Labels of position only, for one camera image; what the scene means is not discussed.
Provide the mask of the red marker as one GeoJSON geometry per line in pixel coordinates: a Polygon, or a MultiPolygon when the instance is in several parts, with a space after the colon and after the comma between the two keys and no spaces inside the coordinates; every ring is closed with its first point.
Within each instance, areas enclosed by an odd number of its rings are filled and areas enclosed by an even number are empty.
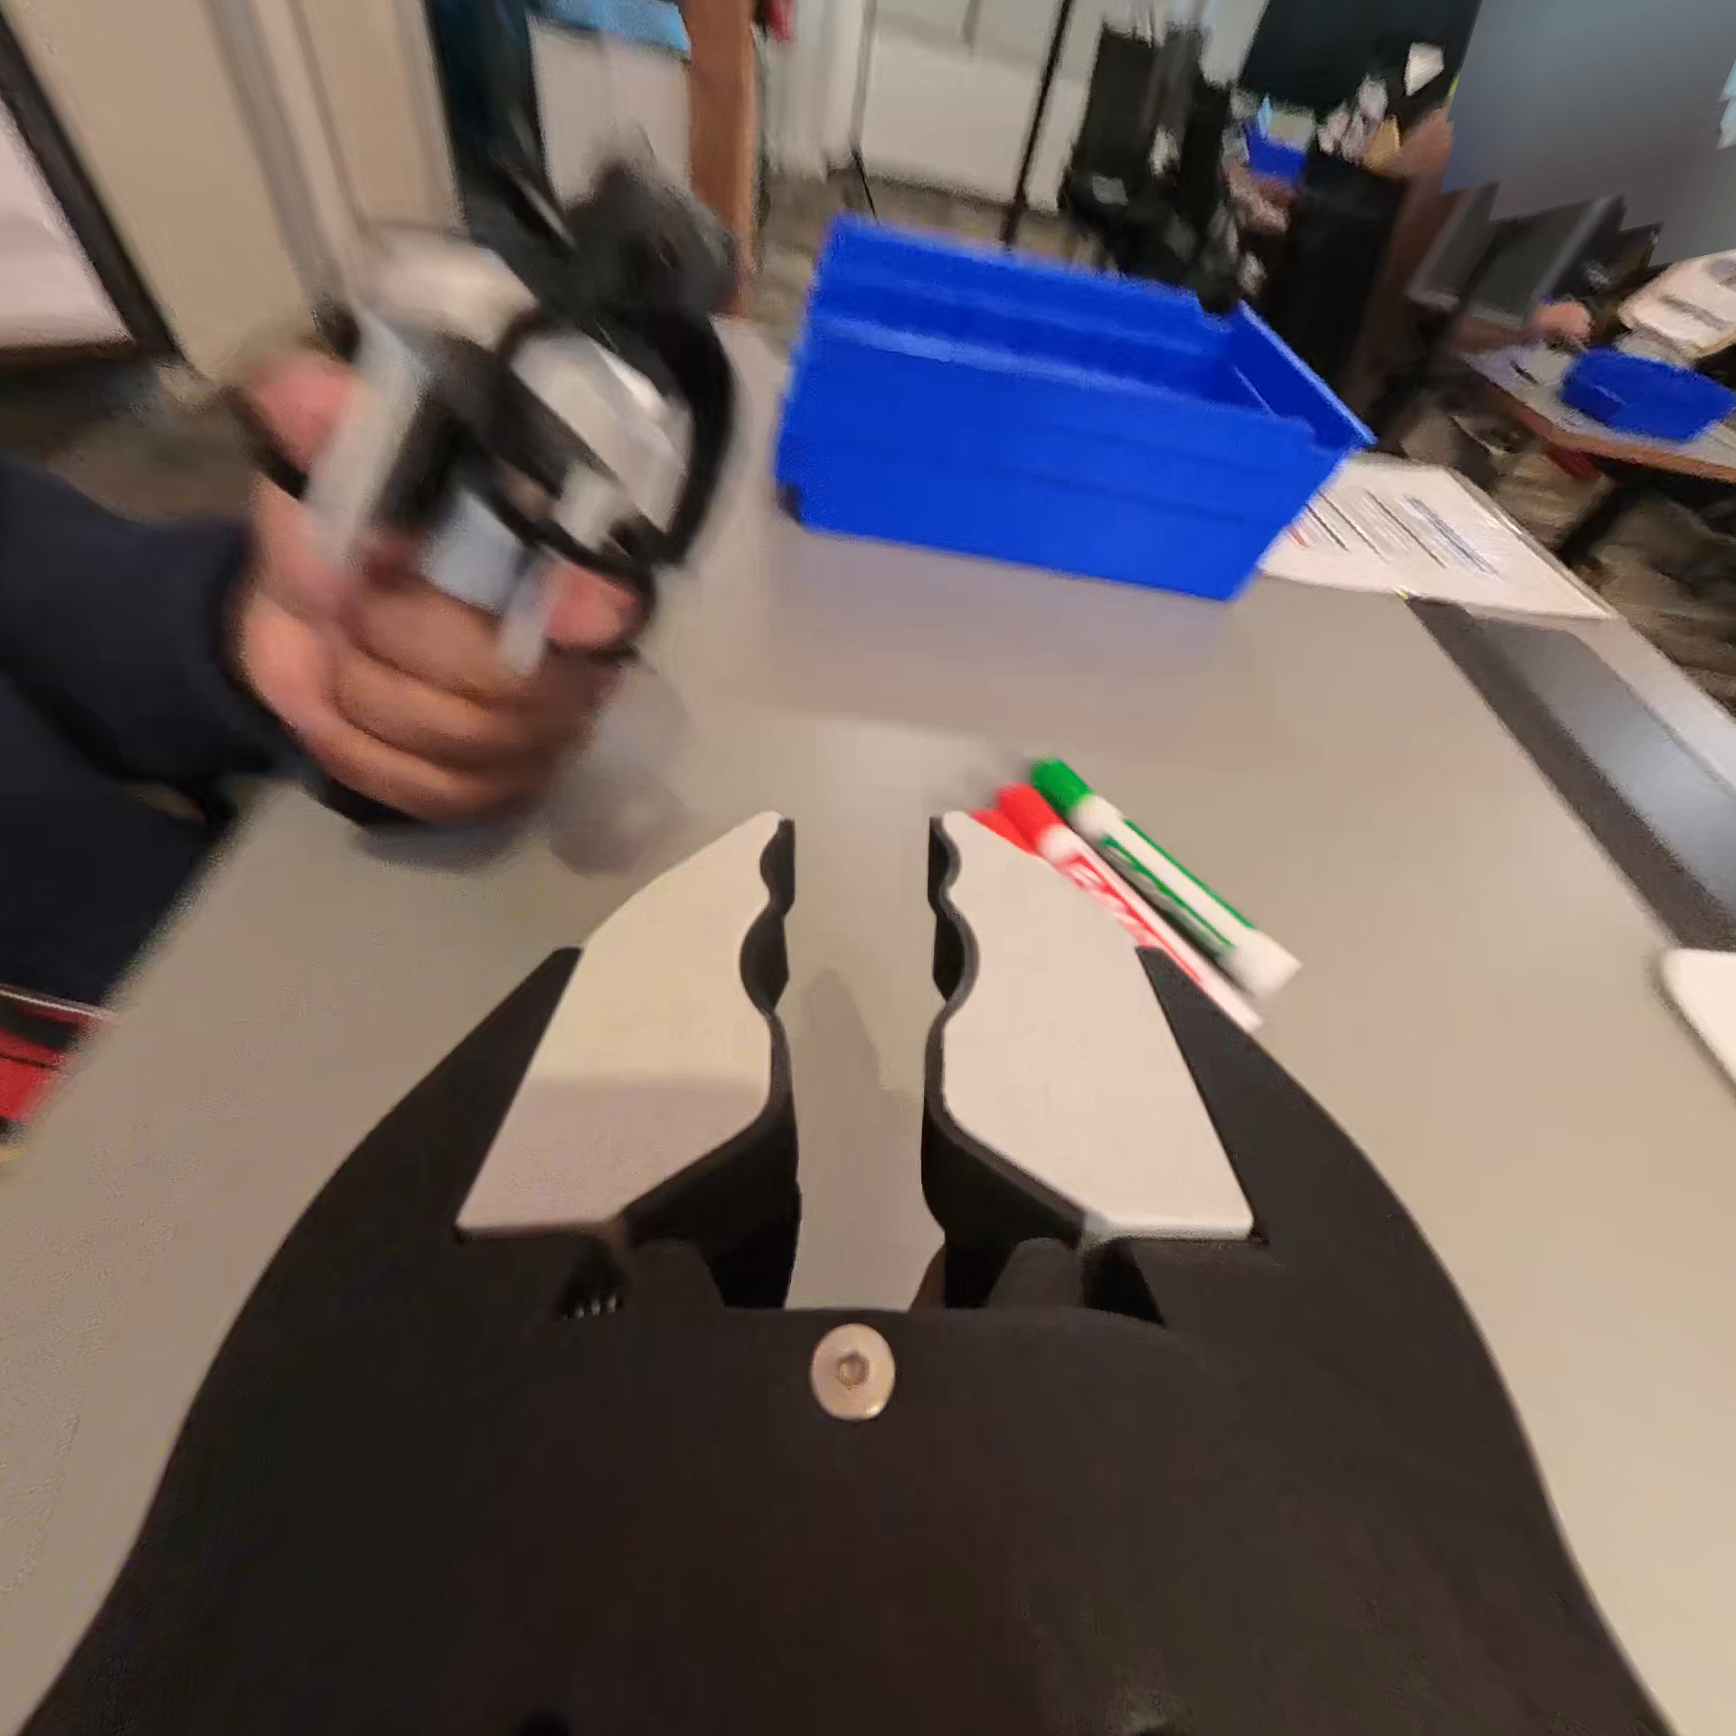
{"type": "Polygon", "coordinates": [[[1247,993],[1235,987],[1199,946],[1140,898],[1036,788],[1004,786],[990,808],[976,810],[970,818],[1016,849],[1045,861],[1107,912],[1138,950],[1158,952],[1178,967],[1241,1031],[1260,1031],[1264,1019],[1247,993]]]}

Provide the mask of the person's left hand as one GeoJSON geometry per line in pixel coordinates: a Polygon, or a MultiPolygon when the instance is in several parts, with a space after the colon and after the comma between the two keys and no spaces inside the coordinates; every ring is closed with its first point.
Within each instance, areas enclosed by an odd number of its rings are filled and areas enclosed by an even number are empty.
{"type": "Polygon", "coordinates": [[[357,567],[331,567],[312,510],[268,474],[250,490],[250,543],[229,608],[241,683],[333,784],[416,822],[544,796],[643,626],[629,589],[556,565],[542,658],[517,672],[499,624],[424,579],[418,543],[381,532],[357,567]]]}

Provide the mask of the large blue plastic bin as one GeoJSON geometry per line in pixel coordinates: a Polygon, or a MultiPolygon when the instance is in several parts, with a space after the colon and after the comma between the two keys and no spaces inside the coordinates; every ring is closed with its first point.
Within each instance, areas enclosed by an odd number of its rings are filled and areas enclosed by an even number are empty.
{"type": "Polygon", "coordinates": [[[773,480],[813,533],[1223,603],[1373,445],[1245,307],[840,216],[773,480]]]}

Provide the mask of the person's left forearm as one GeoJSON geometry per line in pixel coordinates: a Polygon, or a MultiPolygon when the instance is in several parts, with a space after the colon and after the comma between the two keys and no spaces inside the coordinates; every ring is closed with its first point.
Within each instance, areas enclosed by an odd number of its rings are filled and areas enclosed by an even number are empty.
{"type": "Polygon", "coordinates": [[[2,464],[2,977],[104,1003],[294,749],[239,681],[250,535],[2,464]]]}

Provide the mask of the green marker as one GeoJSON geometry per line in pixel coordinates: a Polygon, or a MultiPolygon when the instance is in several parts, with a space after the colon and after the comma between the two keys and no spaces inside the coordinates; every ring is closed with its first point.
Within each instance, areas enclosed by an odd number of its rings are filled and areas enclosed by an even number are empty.
{"type": "Polygon", "coordinates": [[[1164,851],[1063,760],[1034,760],[1030,786],[1152,910],[1257,1003],[1282,993],[1300,964],[1164,851]]]}

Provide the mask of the small blue bin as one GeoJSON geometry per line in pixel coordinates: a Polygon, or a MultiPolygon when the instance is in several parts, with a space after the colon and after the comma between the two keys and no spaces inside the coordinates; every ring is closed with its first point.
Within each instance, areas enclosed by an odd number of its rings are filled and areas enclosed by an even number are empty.
{"type": "Polygon", "coordinates": [[[1620,350],[1576,356],[1558,384],[1560,403],[1620,437],[1685,447],[1724,425],[1734,393],[1718,380],[1620,350]]]}

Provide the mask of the printed paper sheet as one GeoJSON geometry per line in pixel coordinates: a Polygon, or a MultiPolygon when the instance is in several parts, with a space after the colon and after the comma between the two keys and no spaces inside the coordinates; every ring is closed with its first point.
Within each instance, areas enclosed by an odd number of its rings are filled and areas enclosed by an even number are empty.
{"type": "Polygon", "coordinates": [[[1483,490],[1450,468],[1389,457],[1341,466],[1272,541],[1258,577],[1513,620],[1614,614],[1483,490]]]}

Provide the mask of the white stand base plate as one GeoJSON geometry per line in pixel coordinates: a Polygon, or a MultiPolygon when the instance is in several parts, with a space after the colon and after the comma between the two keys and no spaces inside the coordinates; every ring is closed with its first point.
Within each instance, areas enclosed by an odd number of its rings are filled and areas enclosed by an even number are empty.
{"type": "Polygon", "coordinates": [[[1659,989],[1706,1058],[1734,1084],[1734,952],[1671,948],[1659,960],[1659,989]]]}

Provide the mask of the black office chair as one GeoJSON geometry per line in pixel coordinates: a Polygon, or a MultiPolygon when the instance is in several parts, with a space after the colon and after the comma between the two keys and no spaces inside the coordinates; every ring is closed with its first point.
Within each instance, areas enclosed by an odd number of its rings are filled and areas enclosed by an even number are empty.
{"type": "Polygon", "coordinates": [[[1195,13],[1097,36],[1059,214],[1114,273],[1182,285],[1227,206],[1231,94],[1205,76],[1203,56],[1195,13]]]}

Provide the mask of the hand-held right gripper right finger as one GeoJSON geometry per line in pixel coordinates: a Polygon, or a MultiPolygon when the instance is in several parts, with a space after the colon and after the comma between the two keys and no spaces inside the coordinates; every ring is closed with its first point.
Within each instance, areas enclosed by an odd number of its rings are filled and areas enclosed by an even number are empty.
{"type": "Polygon", "coordinates": [[[1132,938],[976,818],[931,825],[923,1196],[955,1250],[1233,1244],[1253,1210],[1132,938]]]}

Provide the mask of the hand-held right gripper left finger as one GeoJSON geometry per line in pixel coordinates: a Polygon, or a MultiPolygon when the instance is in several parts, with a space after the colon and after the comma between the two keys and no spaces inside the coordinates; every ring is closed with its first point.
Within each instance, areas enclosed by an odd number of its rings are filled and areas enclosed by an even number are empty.
{"type": "Polygon", "coordinates": [[[572,1230],[738,1246],[799,1216],[793,823],[755,814],[582,948],[458,1212],[469,1238],[572,1230]]]}

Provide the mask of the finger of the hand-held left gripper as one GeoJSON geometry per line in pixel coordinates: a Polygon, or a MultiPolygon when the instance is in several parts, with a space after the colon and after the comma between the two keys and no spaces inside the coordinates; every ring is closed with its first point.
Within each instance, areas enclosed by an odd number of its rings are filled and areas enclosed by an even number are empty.
{"type": "Polygon", "coordinates": [[[440,496],[442,338],[398,315],[359,315],[351,395],[302,498],[314,551],[357,567],[377,533],[420,533],[440,496]]]}
{"type": "Polygon", "coordinates": [[[544,660],[554,612],[554,545],[568,533],[570,494],[562,490],[523,512],[513,498],[489,498],[481,484],[456,476],[422,535],[420,579],[497,622],[499,662],[517,678],[533,676],[544,660]]]}

